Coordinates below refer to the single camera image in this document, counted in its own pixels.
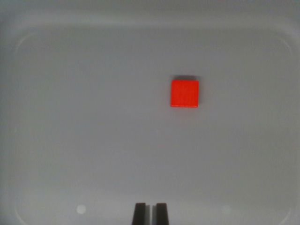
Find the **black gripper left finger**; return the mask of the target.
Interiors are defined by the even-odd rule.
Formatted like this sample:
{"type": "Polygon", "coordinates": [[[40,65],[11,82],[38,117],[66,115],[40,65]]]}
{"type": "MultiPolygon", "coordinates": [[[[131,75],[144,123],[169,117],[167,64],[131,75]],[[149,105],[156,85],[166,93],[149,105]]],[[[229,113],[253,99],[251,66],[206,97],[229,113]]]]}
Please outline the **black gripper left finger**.
{"type": "Polygon", "coordinates": [[[150,225],[150,206],[144,202],[135,204],[132,225],[150,225]]]}

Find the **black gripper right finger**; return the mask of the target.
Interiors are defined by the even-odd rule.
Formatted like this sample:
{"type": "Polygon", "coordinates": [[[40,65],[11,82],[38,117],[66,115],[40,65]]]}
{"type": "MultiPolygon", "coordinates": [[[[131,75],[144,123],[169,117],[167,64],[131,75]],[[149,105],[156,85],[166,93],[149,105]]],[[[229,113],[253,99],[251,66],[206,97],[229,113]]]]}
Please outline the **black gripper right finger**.
{"type": "Polygon", "coordinates": [[[166,203],[157,203],[152,206],[152,225],[169,225],[166,203]]]}

